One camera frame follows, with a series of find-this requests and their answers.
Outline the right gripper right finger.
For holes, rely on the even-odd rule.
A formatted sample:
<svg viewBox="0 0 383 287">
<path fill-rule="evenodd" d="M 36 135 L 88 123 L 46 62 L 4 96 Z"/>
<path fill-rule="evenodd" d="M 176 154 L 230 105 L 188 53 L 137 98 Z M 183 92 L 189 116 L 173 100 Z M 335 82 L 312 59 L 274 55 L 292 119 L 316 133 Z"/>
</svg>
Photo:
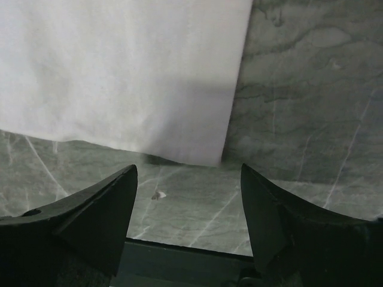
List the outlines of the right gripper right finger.
<svg viewBox="0 0 383 287">
<path fill-rule="evenodd" d="M 381 286 L 382 219 L 332 212 L 241 167 L 254 265 L 264 286 Z"/>
</svg>

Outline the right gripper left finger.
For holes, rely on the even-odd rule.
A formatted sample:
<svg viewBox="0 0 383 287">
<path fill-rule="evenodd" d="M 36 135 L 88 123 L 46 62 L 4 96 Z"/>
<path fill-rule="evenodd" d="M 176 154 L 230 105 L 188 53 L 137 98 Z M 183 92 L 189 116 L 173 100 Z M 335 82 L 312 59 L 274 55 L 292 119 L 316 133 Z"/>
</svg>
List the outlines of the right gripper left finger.
<svg viewBox="0 0 383 287">
<path fill-rule="evenodd" d="M 2 286 L 108 286 L 138 187 L 134 165 L 64 199 L 1 218 Z"/>
</svg>

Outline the white t shirt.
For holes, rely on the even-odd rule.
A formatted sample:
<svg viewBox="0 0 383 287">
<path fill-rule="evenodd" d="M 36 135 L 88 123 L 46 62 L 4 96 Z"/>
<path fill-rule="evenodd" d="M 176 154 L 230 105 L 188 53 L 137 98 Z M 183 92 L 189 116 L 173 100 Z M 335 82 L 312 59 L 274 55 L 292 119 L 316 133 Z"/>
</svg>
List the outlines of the white t shirt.
<svg viewBox="0 0 383 287">
<path fill-rule="evenodd" d="M 1 129 L 216 166 L 251 1 L 2 1 Z"/>
</svg>

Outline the black base beam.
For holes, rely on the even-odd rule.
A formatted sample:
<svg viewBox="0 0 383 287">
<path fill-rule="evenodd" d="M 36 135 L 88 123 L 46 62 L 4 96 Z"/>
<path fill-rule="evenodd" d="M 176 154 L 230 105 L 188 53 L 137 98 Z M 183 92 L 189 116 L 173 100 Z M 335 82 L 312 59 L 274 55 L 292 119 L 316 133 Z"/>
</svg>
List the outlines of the black base beam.
<svg viewBox="0 0 383 287">
<path fill-rule="evenodd" d="M 126 239 L 111 286 L 262 286 L 251 257 Z"/>
</svg>

